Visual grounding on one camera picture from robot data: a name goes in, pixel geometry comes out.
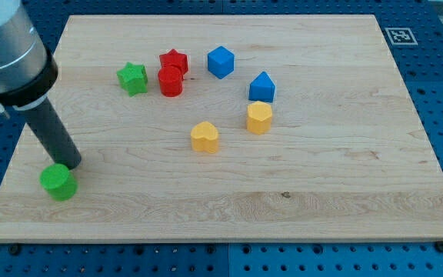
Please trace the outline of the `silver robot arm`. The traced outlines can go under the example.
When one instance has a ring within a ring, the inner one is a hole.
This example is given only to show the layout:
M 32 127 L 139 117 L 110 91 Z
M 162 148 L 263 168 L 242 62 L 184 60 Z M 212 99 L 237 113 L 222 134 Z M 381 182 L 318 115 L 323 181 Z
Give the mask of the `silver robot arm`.
M 20 0 L 0 0 L 0 115 L 44 102 L 58 67 Z

